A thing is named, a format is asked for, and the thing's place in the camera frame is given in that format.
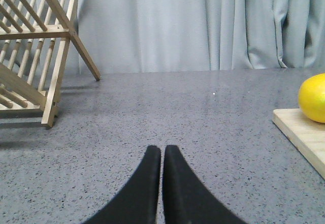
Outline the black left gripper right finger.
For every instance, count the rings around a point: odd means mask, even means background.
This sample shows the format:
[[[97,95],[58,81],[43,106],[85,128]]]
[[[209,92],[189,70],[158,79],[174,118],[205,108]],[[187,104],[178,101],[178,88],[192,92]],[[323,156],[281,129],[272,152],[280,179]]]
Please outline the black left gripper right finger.
[[[165,150],[162,199],[166,223],[244,223],[206,189],[176,145]]]

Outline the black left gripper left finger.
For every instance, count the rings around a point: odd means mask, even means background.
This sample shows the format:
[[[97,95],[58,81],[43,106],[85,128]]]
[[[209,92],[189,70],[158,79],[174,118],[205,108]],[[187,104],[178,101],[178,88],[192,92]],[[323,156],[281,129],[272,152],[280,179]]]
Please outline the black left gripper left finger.
[[[160,163],[160,149],[148,146],[124,187],[85,223],[156,223]]]

